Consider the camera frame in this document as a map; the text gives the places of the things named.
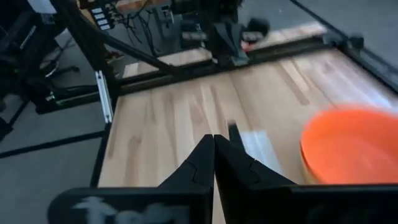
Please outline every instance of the wire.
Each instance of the wire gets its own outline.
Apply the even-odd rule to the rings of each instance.
[[[137,34],[133,31],[133,27],[130,26],[130,23],[129,23],[129,21],[130,21],[130,20],[129,20],[130,14],[128,14],[128,15],[127,15],[127,18],[125,18],[124,15],[121,14],[121,13],[118,11],[118,9],[116,8],[116,6],[115,6],[114,4],[111,3],[111,4],[109,4],[109,5],[112,6],[112,11],[113,11],[118,17],[121,18],[121,19],[120,19],[120,22],[121,22],[121,24],[123,24],[124,28],[126,29],[126,32],[127,32],[127,35],[129,36],[129,40],[130,40],[130,42],[131,42],[131,45],[135,46],[134,41],[132,41],[132,38],[131,38],[131,36],[130,36],[130,32],[132,32],[133,35],[135,36],[135,38],[137,39],[137,41],[138,41],[140,44],[142,44],[142,41],[140,40],[140,38],[138,38]]]
[[[149,0],[146,0],[145,3],[141,6],[141,8],[131,17],[131,19],[135,19],[139,14],[144,10],[144,8],[148,5]]]
[[[126,28],[126,32],[127,32],[128,36],[129,36],[129,39],[130,39],[130,42],[131,42],[132,45],[134,45],[134,42],[133,42],[132,39],[131,39],[129,30],[130,30],[130,31],[132,32],[132,34],[135,36],[135,38],[137,39],[137,41],[138,41],[140,44],[142,44],[142,41],[140,40],[140,38],[138,38],[136,32],[133,30],[133,29],[135,29],[135,28],[134,28],[133,26],[130,25],[130,21],[134,23],[134,19],[135,19],[136,17],[138,17],[139,22],[141,23],[141,26],[142,26],[142,28],[143,28],[144,35],[145,35],[146,39],[148,40],[148,45],[149,45],[150,51],[152,52],[153,56],[156,57],[156,56],[157,56],[157,53],[156,53],[155,50],[157,50],[157,51],[159,51],[159,50],[158,50],[157,48],[154,47],[152,32],[151,32],[151,30],[150,30],[150,28],[149,28],[149,21],[150,21],[150,16],[152,15],[152,12],[146,10],[147,13],[148,13],[147,21],[145,21],[145,19],[142,18],[142,16],[141,16],[141,12],[144,10],[144,8],[147,6],[148,3],[149,3],[149,0],[146,0],[145,3],[141,6],[141,8],[140,8],[133,16],[130,15],[130,14],[128,14],[128,15],[127,15],[127,18],[125,18],[124,15],[121,14],[121,13],[118,11],[116,5],[114,5],[114,4],[110,4],[110,5],[112,6],[112,10],[114,11],[114,13],[115,13],[117,16],[119,16],[119,17],[121,18],[121,23],[122,23],[123,26]]]
[[[152,36],[152,32],[150,31],[149,24],[147,21],[145,21],[144,18],[142,18],[142,16],[139,16],[139,20],[140,20],[142,27],[144,28],[144,34],[148,40],[148,45],[149,45],[150,51],[152,52],[153,56],[157,57],[157,53],[156,53],[155,47],[154,47],[153,36]]]

